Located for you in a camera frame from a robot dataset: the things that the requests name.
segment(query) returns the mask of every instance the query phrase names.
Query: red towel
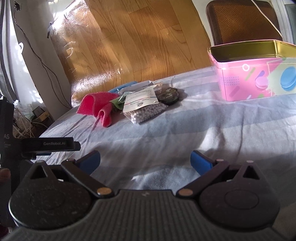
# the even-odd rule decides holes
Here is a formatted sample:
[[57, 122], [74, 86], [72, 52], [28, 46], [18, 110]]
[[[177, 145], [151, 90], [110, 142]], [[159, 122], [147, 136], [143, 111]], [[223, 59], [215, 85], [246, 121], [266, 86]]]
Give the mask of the red towel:
[[110, 100], [119, 97], [118, 94], [109, 92], [98, 92], [86, 95], [78, 110], [77, 114], [93, 115], [95, 118], [100, 119], [103, 127], [111, 125], [111, 111], [113, 105]]

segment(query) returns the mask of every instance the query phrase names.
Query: blue macaron illustration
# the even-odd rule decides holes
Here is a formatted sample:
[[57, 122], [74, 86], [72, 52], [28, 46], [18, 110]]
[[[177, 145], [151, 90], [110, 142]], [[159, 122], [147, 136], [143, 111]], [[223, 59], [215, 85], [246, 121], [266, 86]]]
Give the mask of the blue macaron illustration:
[[290, 66], [281, 75], [281, 87], [285, 91], [291, 91], [296, 86], [296, 68]]

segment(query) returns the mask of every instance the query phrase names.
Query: pink tin box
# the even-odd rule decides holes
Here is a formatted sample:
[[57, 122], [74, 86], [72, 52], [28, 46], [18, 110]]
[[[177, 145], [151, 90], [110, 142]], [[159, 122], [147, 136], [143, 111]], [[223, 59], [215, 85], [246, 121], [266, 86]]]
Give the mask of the pink tin box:
[[255, 40], [208, 48], [222, 97], [237, 101], [296, 93], [296, 46]]

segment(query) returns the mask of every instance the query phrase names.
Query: brown chair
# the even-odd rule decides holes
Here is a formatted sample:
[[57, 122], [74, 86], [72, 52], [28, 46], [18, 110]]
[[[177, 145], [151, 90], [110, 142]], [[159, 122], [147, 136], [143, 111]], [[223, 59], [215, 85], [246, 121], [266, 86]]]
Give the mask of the brown chair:
[[[279, 30], [272, 6], [265, 1], [255, 2]], [[258, 39], [282, 40], [251, 0], [214, 0], [207, 5], [206, 14], [214, 45]]]

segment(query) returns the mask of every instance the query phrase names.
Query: bed sheet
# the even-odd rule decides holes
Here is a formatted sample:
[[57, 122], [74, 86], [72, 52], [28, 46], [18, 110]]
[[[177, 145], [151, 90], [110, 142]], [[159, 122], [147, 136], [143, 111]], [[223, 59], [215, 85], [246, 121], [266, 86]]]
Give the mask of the bed sheet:
[[118, 189], [172, 189], [176, 192], [199, 177], [190, 153], [231, 163], [254, 160], [275, 189], [281, 206], [296, 201], [296, 95], [226, 102], [212, 68], [160, 81], [179, 89], [180, 101], [149, 121], [135, 125], [112, 114], [103, 128], [76, 108], [59, 118], [42, 137], [73, 137], [78, 152], [38, 157], [48, 164], [79, 159], [92, 150], [101, 154], [92, 177]]

